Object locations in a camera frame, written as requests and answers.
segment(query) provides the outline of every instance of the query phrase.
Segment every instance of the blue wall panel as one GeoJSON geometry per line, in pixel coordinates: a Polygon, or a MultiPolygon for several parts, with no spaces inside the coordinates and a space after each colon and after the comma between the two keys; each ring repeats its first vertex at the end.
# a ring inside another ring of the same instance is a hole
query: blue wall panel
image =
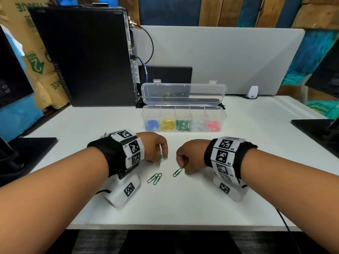
{"type": "Polygon", "coordinates": [[[291,28],[295,17],[301,7],[302,0],[285,0],[276,28],[291,28]]]}
{"type": "Polygon", "coordinates": [[[300,85],[305,76],[316,70],[338,38],[338,30],[307,30],[283,84],[300,85]]]}
{"type": "Polygon", "coordinates": [[[139,0],[140,23],[154,26],[198,26],[201,0],[139,0]]]}
{"type": "Polygon", "coordinates": [[[237,27],[255,27],[262,0],[244,0],[237,27]]]}

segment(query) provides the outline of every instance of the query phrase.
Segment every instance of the green arrow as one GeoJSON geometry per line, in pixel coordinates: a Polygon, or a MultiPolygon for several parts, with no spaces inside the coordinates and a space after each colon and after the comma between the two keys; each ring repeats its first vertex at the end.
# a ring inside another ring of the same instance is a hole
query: green arrow
{"type": "Polygon", "coordinates": [[[36,53],[27,55],[27,59],[29,60],[29,63],[31,64],[32,70],[42,75],[45,63],[39,60],[36,53]]]}

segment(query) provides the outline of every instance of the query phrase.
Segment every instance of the black monitor base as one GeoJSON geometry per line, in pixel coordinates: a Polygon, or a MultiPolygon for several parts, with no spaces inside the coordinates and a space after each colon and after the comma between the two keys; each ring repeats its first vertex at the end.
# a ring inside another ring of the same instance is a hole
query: black monitor base
{"type": "Polygon", "coordinates": [[[332,119],[302,119],[291,121],[292,125],[339,158],[339,133],[338,130],[329,128],[332,122],[332,119]]]}
{"type": "Polygon", "coordinates": [[[1,174],[0,170],[0,187],[4,186],[24,175],[31,172],[42,158],[57,143],[56,138],[15,138],[8,144],[19,154],[14,160],[16,164],[23,164],[19,172],[12,174],[1,174]]]}

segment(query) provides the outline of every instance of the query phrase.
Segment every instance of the white desk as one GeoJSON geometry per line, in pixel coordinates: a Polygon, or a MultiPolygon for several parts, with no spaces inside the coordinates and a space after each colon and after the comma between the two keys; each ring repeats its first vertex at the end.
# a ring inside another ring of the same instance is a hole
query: white desk
{"type": "MultiPolygon", "coordinates": [[[[186,141],[221,136],[246,138],[259,149],[339,175],[339,159],[290,124],[292,119],[324,117],[287,96],[247,100],[226,96],[228,118],[220,133],[160,133],[167,138],[168,159],[160,165],[142,164],[137,173],[141,188],[122,209],[110,206],[98,194],[70,224],[69,229],[175,229],[175,230],[286,230],[278,213],[251,189],[235,203],[212,183],[212,169],[192,176],[179,168],[176,150],[186,141]],[[163,174],[157,185],[147,180],[163,174]]],[[[130,128],[143,131],[141,109],[134,107],[74,108],[51,119],[29,137],[57,137],[59,142],[35,170],[60,160],[105,132],[130,128]]],[[[298,230],[286,221],[291,230],[298,230]]]]}

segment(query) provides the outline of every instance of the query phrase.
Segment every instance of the hand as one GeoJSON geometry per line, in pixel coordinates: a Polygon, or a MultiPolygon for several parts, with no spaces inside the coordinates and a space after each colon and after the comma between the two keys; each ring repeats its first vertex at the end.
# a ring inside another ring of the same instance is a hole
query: hand
{"type": "Polygon", "coordinates": [[[160,161],[160,145],[164,156],[168,155],[166,138],[154,132],[137,133],[145,147],[145,160],[152,162],[160,161]]]}
{"type": "Polygon", "coordinates": [[[195,139],[184,143],[177,150],[178,165],[185,169],[186,174],[206,167],[204,155],[210,142],[211,140],[195,139]]]}

